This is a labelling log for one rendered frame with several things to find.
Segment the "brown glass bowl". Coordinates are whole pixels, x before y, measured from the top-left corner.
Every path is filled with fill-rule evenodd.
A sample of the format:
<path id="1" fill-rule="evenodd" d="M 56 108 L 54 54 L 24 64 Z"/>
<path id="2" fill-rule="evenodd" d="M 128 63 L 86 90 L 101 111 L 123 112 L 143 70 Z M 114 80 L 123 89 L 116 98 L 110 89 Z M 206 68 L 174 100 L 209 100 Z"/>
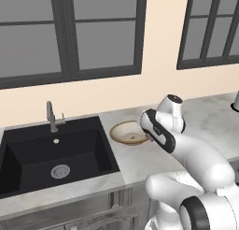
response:
<path id="1" fill-rule="evenodd" d="M 114 141 L 129 146 L 150 140 L 150 136 L 142 130 L 137 121 L 120 122 L 110 129 L 109 134 Z"/>

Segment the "black kitchen sink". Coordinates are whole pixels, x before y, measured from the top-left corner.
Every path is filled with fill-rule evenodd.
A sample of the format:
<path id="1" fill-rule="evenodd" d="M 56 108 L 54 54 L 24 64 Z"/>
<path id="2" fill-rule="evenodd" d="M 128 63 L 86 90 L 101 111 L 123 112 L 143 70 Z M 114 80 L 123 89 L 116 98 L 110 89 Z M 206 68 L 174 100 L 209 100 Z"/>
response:
<path id="1" fill-rule="evenodd" d="M 100 118 L 6 130 L 0 144 L 0 199 L 118 172 Z"/>

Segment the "grey sink tap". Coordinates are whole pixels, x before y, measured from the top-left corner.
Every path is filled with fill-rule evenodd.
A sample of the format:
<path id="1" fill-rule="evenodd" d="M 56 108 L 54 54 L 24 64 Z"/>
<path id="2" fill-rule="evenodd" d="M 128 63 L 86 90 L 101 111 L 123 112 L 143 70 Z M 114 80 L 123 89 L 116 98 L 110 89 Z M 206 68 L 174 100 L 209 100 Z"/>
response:
<path id="1" fill-rule="evenodd" d="M 47 102 L 47 120 L 49 121 L 50 131 L 52 133 L 58 132 L 58 125 L 65 124 L 65 118 L 61 118 L 59 120 L 55 119 L 52 104 L 50 101 Z"/>

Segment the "grey cup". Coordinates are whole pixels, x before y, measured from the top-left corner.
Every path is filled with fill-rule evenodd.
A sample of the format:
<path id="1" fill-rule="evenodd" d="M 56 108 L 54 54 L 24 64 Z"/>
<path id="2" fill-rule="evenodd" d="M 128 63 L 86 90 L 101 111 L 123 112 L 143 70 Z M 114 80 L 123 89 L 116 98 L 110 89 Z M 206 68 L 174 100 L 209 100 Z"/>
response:
<path id="1" fill-rule="evenodd" d="M 232 110 L 239 112 L 239 91 L 237 92 L 234 102 L 231 103 L 231 108 Z"/>

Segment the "large dark framed window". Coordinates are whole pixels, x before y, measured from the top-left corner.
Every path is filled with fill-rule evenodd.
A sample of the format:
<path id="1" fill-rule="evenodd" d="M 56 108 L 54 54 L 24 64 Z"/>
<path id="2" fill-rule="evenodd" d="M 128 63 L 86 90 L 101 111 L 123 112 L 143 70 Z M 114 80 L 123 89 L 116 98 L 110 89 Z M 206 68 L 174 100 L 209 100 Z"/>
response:
<path id="1" fill-rule="evenodd" d="M 0 89 L 138 75 L 147 0 L 0 0 Z"/>

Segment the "narrow dark framed window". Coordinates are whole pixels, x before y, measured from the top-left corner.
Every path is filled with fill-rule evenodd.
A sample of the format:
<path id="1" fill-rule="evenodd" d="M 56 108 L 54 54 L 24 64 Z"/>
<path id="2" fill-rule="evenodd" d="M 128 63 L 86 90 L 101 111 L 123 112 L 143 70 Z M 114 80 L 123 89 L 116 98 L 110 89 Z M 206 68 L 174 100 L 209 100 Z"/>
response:
<path id="1" fill-rule="evenodd" d="M 176 69 L 239 64 L 239 0 L 188 0 Z"/>

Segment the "grey cabinet front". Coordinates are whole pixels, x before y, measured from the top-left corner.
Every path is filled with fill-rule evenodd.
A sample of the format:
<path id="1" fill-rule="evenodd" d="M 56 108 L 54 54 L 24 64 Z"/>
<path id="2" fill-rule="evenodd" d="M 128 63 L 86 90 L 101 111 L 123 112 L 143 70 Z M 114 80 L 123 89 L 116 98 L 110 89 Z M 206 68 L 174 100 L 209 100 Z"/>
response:
<path id="1" fill-rule="evenodd" d="M 0 222 L 0 230 L 144 230 L 151 200 L 143 185 Z"/>

